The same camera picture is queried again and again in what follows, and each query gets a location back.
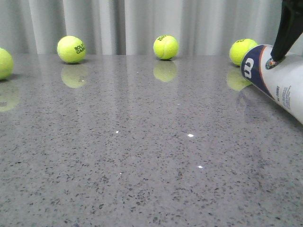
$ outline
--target white cylindrical can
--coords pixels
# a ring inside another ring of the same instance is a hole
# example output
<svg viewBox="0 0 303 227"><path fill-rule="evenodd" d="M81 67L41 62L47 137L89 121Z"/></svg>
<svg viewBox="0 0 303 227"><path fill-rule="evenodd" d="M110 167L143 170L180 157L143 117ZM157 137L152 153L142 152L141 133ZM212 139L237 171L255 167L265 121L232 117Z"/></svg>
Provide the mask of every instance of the white cylindrical can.
<svg viewBox="0 0 303 227"><path fill-rule="evenodd" d="M262 44L250 49L241 63L242 75L303 124L303 57L288 53L275 62L272 48Z"/></svg>

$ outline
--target blue label stripe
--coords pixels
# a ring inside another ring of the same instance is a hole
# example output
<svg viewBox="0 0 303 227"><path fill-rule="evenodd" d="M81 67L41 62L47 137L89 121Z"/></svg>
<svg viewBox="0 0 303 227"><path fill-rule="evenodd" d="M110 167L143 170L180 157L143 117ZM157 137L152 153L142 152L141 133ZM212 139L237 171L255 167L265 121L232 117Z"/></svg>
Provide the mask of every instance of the blue label stripe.
<svg viewBox="0 0 303 227"><path fill-rule="evenodd" d="M262 71L261 71L261 58L262 53L264 49L266 48L265 45L258 45L251 49L243 58L242 64L241 64L241 72L245 79L252 82L256 87L258 87L260 90L262 90L265 94L267 94L269 97L273 99L273 96L270 94L268 88L266 87L266 84L264 83L263 77L262 77ZM245 76L245 65L246 62L249 62L250 60L253 60L253 66L250 66L250 74L251 78L248 78Z"/></svg>

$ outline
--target granite countertop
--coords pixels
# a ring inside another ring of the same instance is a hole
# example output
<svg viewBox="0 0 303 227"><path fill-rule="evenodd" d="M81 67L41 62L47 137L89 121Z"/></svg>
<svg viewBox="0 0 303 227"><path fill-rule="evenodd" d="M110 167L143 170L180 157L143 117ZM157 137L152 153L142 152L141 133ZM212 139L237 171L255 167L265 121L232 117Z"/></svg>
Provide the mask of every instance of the granite countertop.
<svg viewBox="0 0 303 227"><path fill-rule="evenodd" d="M0 227L303 225L303 126L228 57L13 58Z"/></svg>

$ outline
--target gray speckled countertop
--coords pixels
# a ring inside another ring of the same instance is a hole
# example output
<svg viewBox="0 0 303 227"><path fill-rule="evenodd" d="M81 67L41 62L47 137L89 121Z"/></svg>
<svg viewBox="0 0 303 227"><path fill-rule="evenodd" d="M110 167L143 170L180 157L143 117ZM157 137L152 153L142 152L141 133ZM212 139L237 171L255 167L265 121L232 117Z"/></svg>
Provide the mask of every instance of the gray speckled countertop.
<svg viewBox="0 0 303 227"><path fill-rule="evenodd" d="M13 58L0 227L303 225L303 126L228 57Z"/></svg>

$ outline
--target white curtain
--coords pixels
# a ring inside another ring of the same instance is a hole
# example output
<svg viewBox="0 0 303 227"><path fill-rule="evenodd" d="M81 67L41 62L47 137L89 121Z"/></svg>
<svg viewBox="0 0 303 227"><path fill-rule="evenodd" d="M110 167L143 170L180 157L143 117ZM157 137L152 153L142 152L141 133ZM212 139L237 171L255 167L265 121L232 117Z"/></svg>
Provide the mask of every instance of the white curtain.
<svg viewBox="0 0 303 227"><path fill-rule="evenodd" d="M0 0L0 47L55 53L60 38L74 35L90 54L151 54L169 34L179 54L227 54L241 38L273 44L280 15L281 0Z"/></svg>

